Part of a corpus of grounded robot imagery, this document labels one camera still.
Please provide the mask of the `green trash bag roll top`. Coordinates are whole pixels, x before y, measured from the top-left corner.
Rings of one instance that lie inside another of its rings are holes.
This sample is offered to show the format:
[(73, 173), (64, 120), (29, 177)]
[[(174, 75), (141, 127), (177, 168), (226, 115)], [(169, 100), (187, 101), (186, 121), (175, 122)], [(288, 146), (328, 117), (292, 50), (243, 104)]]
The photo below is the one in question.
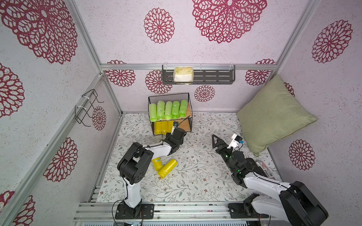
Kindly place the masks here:
[(163, 120), (165, 118), (165, 107), (166, 107), (166, 104), (164, 101), (160, 100), (158, 101), (157, 103), (157, 107), (156, 107), (156, 110), (157, 110), (157, 119), (158, 120)]

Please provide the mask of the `pale green trash bag roll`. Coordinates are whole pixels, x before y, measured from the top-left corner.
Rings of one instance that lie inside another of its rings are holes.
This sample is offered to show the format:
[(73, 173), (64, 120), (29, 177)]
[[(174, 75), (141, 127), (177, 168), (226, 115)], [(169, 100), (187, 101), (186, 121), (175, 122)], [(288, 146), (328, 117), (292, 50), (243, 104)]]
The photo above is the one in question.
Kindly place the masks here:
[(172, 101), (167, 101), (165, 106), (165, 114), (164, 114), (166, 120), (170, 120), (172, 118), (172, 107), (173, 107)]

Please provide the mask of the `black wire wooden shelf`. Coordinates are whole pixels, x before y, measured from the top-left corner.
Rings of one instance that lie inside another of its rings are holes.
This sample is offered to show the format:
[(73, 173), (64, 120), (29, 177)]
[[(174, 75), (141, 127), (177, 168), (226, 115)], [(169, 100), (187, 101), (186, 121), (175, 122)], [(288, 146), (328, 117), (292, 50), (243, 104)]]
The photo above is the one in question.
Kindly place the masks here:
[(172, 122), (186, 132), (192, 130), (193, 112), (189, 93), (149, 96), (148, 107), (154, 135), (170, 133)]

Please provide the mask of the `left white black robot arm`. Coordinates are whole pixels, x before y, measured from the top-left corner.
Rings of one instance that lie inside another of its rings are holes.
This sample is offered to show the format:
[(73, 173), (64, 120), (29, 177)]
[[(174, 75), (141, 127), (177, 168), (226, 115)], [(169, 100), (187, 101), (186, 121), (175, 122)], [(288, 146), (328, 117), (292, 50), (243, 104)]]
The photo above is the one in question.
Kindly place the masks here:
[(125, 182), (126, 197), (119, 202), (115, 219), (152, 219), (153, 204), (142, 204), (140, 182), (152, 160), (175, 153), (183, 144), (186, 131), (176, 127), (166, 138), (152, 145), (133, 143), (117, 165)]

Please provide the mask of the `yellow trash bag roll diagonal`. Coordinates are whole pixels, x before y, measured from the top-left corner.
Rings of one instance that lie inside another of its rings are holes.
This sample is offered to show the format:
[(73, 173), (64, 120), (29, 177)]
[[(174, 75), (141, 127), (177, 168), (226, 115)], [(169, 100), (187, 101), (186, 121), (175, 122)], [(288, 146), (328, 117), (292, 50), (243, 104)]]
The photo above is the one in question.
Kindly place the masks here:
[(177, 161), (172, 159), (158, 171), (158, 175), (164, 179), (177, 166), (177, 164)]

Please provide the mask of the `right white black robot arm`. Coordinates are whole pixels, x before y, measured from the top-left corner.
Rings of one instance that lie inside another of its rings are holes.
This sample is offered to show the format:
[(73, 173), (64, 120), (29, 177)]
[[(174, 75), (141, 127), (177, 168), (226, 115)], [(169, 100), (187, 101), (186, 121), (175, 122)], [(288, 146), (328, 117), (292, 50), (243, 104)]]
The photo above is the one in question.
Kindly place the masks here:
[(246, 158), (237, 148), (242, 137), (234, 134), (227, 144), (212, 135), (212, 147), (222, 157), (233, 181), (255, 190), (242, 203), (228, 205), (231, 218), (276, 217), (293, 226), (320, 226), (329, 214), (313, 193), (300, 181), (286, 183), (271, 179), (263, 167), (252, 158)]

